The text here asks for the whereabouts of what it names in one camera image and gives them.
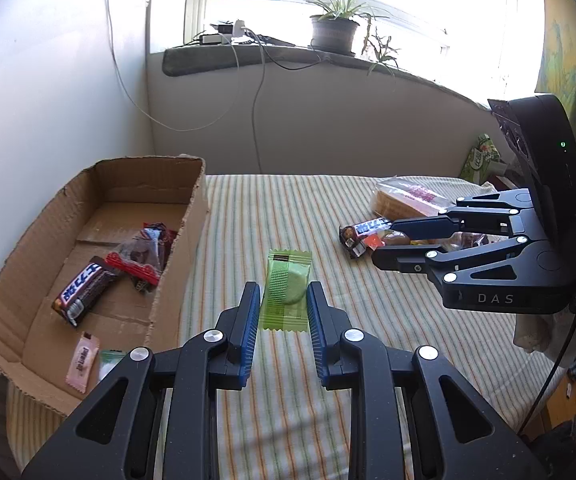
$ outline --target windowsill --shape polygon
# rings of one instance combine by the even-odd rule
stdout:
[[[261,56],[259,54],[259,46],[256,44],[249,45],[235,45],[237,56],[239,58],[239,66],[261,64]],[[321,59],[322,63],[328,63],[334,66],[344,68],[353,68],[356,70],[363,70],[367,72],[372,62],[359,59],[352,56],[344,56],[343,54],[333,54],[331,52],[322,52],[321,50],[311,50],[308,48],[298,46],[272,46],[267,45],[266,49],[278,62],[285,63],[298,63],[298,64],[312,64]],[[272,63],[270,58],[266,56],[266,63]],[[184,46],[169,48],[164,52],[161,69],[164,74],[170,77],[178,77],[184,75],[198,74],[203,72],[211,72],[213,70],[222,70],[224,68],[234,68],[237,66],[232,48],[229,45],[211,45],[211,46]],[[391,76],[389,70],[381,65],[377,65],[373,72],[380,72],[382,74]],[[413,75],[403,70],[392,69],[395,77],[407,79],[408,81],[417,82],[427,86],[431,86],[437,90],[449,93],[455,97],[459,97],[466,102],[474,104],[477,108],[482,110],[490,110],[488,107],[481,103],[475,102],[466,96],[450,90],[444,86],[438,85],[428,79]]]

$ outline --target cardboard box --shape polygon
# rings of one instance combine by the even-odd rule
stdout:
[[[192,156],[103,160],[81,171],[48,203],[0,272],[0,372],[64,415],[84,397],[65,383],[82,332],[100,349],[158,352],[178,346],[181,304],[207,202],[205,163]],[[124,276],[76,329],[50,304],[94,255],[106,256],[143,222],[164,222],[177,238],[158,287],[135,290]],[[87,392],[98,378],[98,358]]]

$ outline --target striped fabric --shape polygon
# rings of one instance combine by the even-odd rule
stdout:
[[[450,199],[492,191],[457,179],[410,179]],[[347,311],[354,326],[396,348],[437,347],[516,427],[552,364],[513,346],[514,316],[447,310],[425,276],[382,272],[370,258],[350,261],[341,247],[339,225],[374,216],[369,200],[376,181],[209,176],[210,215],[182,308],[180,343],[238,304],[245,282],[264,283],[270,249],[309,250],[311,280],[322,282],[330,304]],[[320,386],[307,332],[260,330],[248,386],[218,393],[218,420],[222,479],[347,477],[350,393]],[[58,424],[57,416],[11,388],[8,436],[20,466]]]

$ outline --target wooden floor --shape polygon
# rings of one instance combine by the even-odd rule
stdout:
[[[576,382],[566,375],[552,394],[546,407],[526,426],[524,434],[531,440],[576,415]]]

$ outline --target yellow green curtain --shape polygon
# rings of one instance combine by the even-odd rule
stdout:
[[[544,0],[545,33],[536,92],[555,94],[576,139],[576,1]]]

